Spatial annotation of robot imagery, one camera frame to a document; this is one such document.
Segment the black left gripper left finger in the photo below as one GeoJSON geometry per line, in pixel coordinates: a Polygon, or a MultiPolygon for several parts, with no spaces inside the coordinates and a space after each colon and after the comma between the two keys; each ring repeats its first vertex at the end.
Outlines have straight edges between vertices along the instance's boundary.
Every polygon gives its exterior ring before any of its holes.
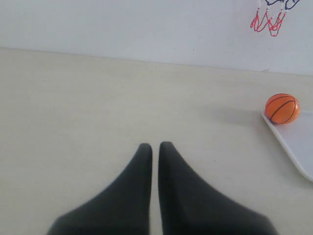
{"type": "Polygon", "coordinates": [[[148,235],[152,148],[139,145],[121,174],[97,196],[60,216],[49,235],[148,235]]]}

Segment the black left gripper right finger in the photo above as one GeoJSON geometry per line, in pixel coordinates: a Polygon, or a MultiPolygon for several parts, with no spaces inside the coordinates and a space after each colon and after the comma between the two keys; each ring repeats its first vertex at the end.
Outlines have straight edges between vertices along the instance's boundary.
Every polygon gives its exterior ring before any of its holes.
{"type": "Polygon", "coordinates": [[[158,157],[158,195],[165,235],[276,235],[264,215],[231,200],[204,181],[171,142],[158,157]]]}

